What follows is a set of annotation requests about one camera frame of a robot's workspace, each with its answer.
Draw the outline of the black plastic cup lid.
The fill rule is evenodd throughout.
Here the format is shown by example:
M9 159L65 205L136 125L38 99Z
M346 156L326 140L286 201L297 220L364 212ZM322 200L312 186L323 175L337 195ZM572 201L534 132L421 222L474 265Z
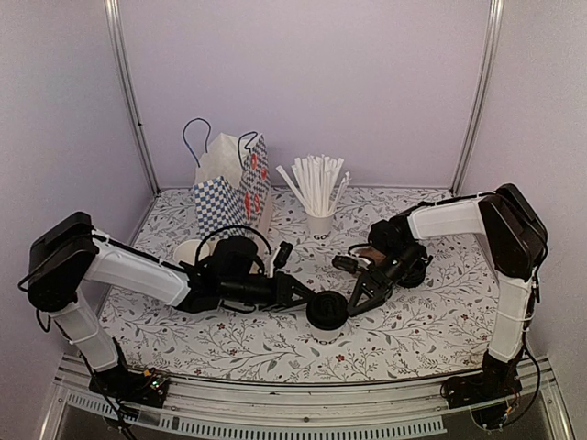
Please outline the black plastic cup lid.
M307 303L305 315L313 327L320 330L336 330L343 326L349 317L348 301L335 291L322 291Z

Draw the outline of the white paper coffee cup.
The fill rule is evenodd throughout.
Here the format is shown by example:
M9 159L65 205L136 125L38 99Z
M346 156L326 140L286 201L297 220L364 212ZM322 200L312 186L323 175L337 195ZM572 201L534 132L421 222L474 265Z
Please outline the white paper coffee cup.
M336 343L344 335L344 327L323 329L311 325L310 335L319 346L330 346Z

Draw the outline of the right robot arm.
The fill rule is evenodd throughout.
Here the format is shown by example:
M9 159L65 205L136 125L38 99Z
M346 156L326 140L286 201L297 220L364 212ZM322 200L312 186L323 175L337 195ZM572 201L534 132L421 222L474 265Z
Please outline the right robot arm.
M483 356L474 391L484 400L506 389L524 351L525 335L539 301L539 269L548 254L548 232L512 183L493 192L447 201L422 202L371 226L367 244L382 253L380 263L357 258L342 269L358 274L348 302L356 316L383 305L430 257L424 241L434 237L482 235L497 275L498 305L493 335Z

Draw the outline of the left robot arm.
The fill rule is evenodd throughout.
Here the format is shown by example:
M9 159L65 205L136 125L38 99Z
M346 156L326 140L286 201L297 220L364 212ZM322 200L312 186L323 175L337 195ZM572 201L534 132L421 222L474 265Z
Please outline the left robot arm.
M90 215L76 212L31 245L28 274L17 287L59 325L102 384L117 398L126 398L136 390L136 378L83 298L83 282L147 295L189 314L215 310L224 302L282 311L314 297L314 291L282 271L291 244L269 249L265 261L255 241L261 232L246 225L223 230L228 236L216 242L210 255L197 249L194 262L171 264L112 239L94 228Z

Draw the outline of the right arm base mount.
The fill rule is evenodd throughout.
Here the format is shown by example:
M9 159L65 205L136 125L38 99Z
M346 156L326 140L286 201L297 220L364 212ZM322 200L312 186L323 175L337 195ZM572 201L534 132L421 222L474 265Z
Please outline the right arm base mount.
M517 378L518 362L518 358L503 362L485 353L480 373L446 379L441 385L440 395L448 402L450 409L516 395L522 390ZM481 428L494 430L505 425L511 411L511 406L501 401L474 410L472 418Z

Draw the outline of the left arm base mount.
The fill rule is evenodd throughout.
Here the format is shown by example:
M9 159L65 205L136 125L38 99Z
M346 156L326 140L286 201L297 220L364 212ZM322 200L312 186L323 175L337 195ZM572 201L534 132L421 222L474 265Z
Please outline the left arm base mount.
M122 402L162 408L170 385L169 376L155 368L145 368L141 372L130 370L122 348L116 340L114 344L117 364L102 372L90 369L89 389Z

